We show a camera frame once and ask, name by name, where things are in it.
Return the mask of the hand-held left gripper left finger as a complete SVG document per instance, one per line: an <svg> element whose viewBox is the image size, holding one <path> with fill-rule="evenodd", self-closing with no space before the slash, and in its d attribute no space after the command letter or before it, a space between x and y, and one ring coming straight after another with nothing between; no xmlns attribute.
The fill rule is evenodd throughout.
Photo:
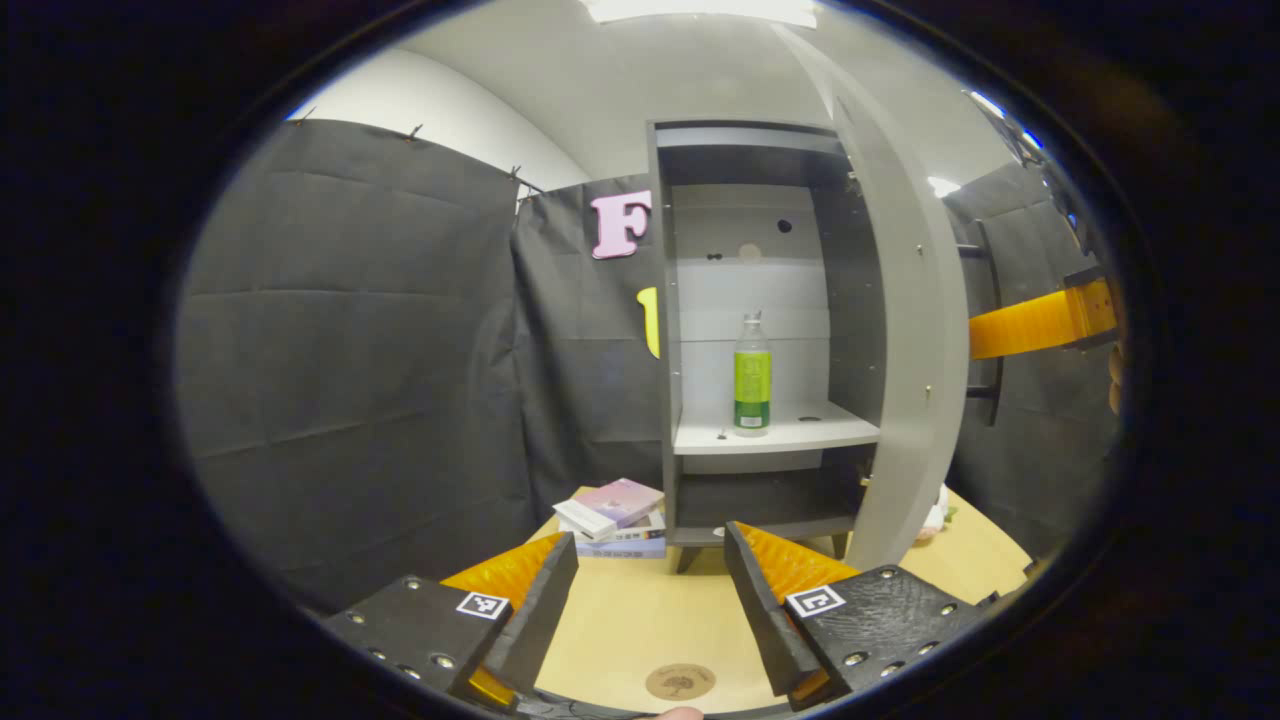
<svg viewBox="0 0 1280 720"><path fill-rule="evenodd" d="M406 575L325 620L396 676L484 708L531 694L579 570L559 532L443 580Z"/></svg>

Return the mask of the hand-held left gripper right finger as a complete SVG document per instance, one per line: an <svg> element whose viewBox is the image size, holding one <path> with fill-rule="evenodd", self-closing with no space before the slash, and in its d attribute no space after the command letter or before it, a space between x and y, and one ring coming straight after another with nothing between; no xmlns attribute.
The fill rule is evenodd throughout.
<svg viewBox="0 0 1280 720"><path fill-rule="evenodd" d="M859 571L740 521L724 524L724 561L771 689L795 711L918 665L1000 597L968 603L904 568Z"/></svg>

